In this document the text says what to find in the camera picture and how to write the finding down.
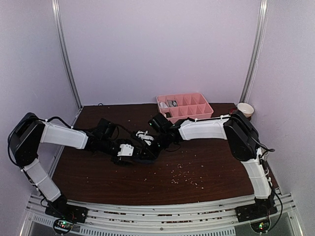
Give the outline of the grey boxer briefs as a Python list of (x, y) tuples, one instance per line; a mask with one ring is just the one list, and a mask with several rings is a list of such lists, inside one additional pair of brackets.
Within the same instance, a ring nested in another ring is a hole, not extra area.
[(168, 105), (168, 107), (177, 107), (178, 106), (178, 103), (177, 103), (177, 101), (176, 100), (170, 100), (170, 99), (168, 99), (167, 101), (167, 105)]

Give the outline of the navy and cream underwear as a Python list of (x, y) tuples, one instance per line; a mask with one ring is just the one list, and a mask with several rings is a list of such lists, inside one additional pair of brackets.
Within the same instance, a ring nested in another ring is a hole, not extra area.
[(133, 157), (132, 161), (135, 163), (140, 163), (140, 164), (154, 164), (155, 160), (151, 160), (151, 159), (141, 159), (139, 157)]

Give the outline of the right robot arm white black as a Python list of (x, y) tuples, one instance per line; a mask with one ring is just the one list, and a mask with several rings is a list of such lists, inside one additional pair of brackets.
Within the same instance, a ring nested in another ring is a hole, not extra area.
[(162, 149), (171, 143), (196, 139), (223, 139), (228, 142), (232, 156), (240, 161), (254, 190), (254, 203), (235, 209), (238, 221), (244, 222), (277, 213), (275, 193), (272, 187), (264, 155), (270, 149), (259, 141), (259, 134), (245, 115), (235, 110), (217, 118), (183, 118), (175, 123), (161, 113), (154, 116), (149, 125), (158, 133), (151, 136), (138, 131), (136, 137), (149, 147), (149, 157), (157, 158)]

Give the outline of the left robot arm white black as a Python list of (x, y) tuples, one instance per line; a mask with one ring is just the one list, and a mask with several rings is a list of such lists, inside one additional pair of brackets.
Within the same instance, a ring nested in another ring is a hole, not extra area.
[(50, 119), (40, 119), (27, 113), (8, 136), (8, 155), (20, 168), (47, 202), (45, 213), (71, 223), (85, 223), (88, 209), (68, 203), (65, 194), (53, 182), (39, 161), (38, 150), (42, 144), (70, 147), (78, 150), (101, 151), (110, 155), (113, 162), (128, 165), (123, 157), (133, 157), (138, 152), (129, 140), (113, 140), (116, 125), (101, 119), (95, 128), (77, 129), (64, 121), (55, 124)]

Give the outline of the pink divided organizer box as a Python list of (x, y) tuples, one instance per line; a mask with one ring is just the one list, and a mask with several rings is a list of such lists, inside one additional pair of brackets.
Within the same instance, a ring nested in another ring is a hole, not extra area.
[[(165, 102), (167, 100), (176, 100), (178, 103), (177, 107), (168, 107), (161, 109), (159, 102)], [(201, 93), (182, 93), (172, 95), (160, 95), (156, 97), (157, 106), (160, 113), (165, 116), (166, 112), (170, 112), (172, 117), (167, 118), (172, 123), (180, 119), (192, 118), (192, 119), (207, 119), (211, 118), (214, 113), (213, 108), (210, 106), (208, 101)]]

